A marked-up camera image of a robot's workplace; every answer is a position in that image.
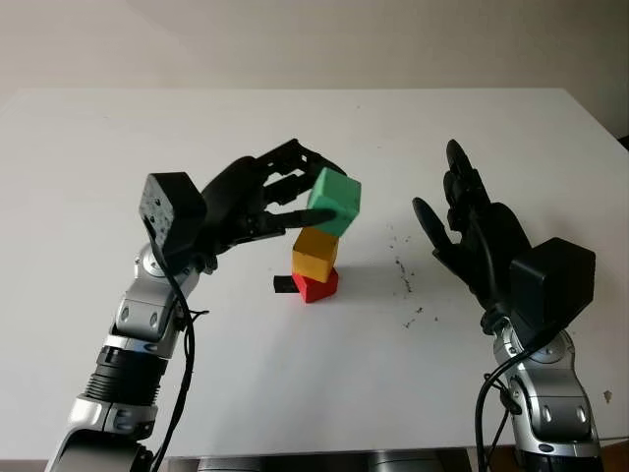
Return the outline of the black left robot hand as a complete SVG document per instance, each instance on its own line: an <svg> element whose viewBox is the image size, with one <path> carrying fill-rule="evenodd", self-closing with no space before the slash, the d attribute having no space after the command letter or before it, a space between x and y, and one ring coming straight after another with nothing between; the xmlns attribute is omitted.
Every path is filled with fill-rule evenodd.
<svg viewBox="0 0 629 472"><path fill-rule="evenodd" d="M267 210L271 204L284 206L311 190L325 168L345 173L296 139L259 157L244 156L228 165L201 192L206 215L195 248L203 259L203 271L216 271L218 256L238 245L334 219L334 209L279 214Z"/></svg>

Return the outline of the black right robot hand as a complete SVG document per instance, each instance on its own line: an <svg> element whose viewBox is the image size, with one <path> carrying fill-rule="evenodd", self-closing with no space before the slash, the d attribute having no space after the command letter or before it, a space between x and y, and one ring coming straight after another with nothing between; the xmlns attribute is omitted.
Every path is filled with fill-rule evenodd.
<svg viewBox="0 0 629 472"><path fill-rule="evenodd" d="M510 263L531 244L515 213L489 198L479 171L457 141L447 143L446 157L447 221L461 240L450 240L442 221L423 199L413 198L413 209L433 244L432 254L476 296L484 310L483 333L492 334L511 314Z"/></svg>

